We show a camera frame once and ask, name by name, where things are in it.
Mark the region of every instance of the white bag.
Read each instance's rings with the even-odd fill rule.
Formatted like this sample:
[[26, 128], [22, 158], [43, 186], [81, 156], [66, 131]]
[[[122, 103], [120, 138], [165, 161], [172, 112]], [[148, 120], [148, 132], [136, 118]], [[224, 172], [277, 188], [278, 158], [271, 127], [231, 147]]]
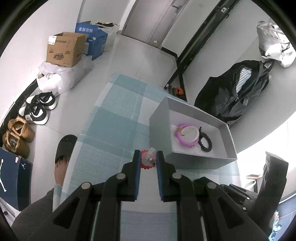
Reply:
[[257, 34], [259, 37], [259, 50], [263, 58], [275, 59], [284, 68], [293, 63], [296, 51], [277, 25], [259, 21]]
[[57, 96], [73, 88], [93, 69], [93, 66], [91, 58], [84, 54], [73, 67], [62, 67], [43, 62], [39, 66], [40, 72], [37, 75], [37, 83], [43, 93], [52, 91]]
[[114, 24], [113, 27], [99, 28], [100, 30], [103, 30], [105, 33], [108, 34], [104, 52], [108, 52], [113, 48], [113, 44], [116, 38], [116, 33], [119, 30], [119, 26], [120, 26], [119, 24]]

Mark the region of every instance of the white box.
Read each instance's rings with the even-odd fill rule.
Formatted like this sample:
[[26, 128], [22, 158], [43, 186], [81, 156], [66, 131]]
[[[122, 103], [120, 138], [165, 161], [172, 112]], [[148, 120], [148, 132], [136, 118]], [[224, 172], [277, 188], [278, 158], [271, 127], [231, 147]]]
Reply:
[[[199, 144], [193, 147], [182, 145], [176, 137], [181, 124], [202, 127], [202, 132], [212, 141], [212, 150], [204, 152]], [[150, 147], [163, 151], [165, 161], [177, 169], [217, 169], [237, 160], [227, 124], [194, 106], [168, 97], [150, 117]]]

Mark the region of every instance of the gray bag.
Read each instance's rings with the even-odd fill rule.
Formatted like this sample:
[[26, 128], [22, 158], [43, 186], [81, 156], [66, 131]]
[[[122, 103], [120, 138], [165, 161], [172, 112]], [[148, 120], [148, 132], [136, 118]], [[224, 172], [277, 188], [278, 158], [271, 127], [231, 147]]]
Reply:
[[257, 34], [259, 37], [259, 50], [263, 58], [275, 59], [284, 68], [293, 63], [296, 51], [277, 25], [259, 21]]

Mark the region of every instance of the black and white sneaker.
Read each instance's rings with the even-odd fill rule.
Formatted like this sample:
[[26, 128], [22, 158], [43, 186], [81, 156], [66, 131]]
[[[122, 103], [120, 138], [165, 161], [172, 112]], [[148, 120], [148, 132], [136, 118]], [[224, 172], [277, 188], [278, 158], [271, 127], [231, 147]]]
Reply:
[[26, 104], [40, 103], [47, 110], [53, 110], [57, 106], [57, 100], [52, 92], [40, 93], [32, 95], [26, 99]]
[[40, 103], [31, 103], [19, 109], [19, 116], [28, 123], [44, 125], [48, 121], [48, 114]]

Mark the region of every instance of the blue shoe box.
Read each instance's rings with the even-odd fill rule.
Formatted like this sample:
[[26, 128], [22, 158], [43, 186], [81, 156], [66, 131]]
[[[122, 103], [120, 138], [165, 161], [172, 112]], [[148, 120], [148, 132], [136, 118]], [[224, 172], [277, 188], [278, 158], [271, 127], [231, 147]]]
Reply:
[[84, 46], [84, 54], [92, 56], [91, 60], [103, 54], [108, 34], [99, 29], [98, 25], [92, 25], [90, 21], [78, 23], [75, 32], [88, 35]]
[[0, 197], [22, 211], [30, 204], [32, 164], [0, 148]]

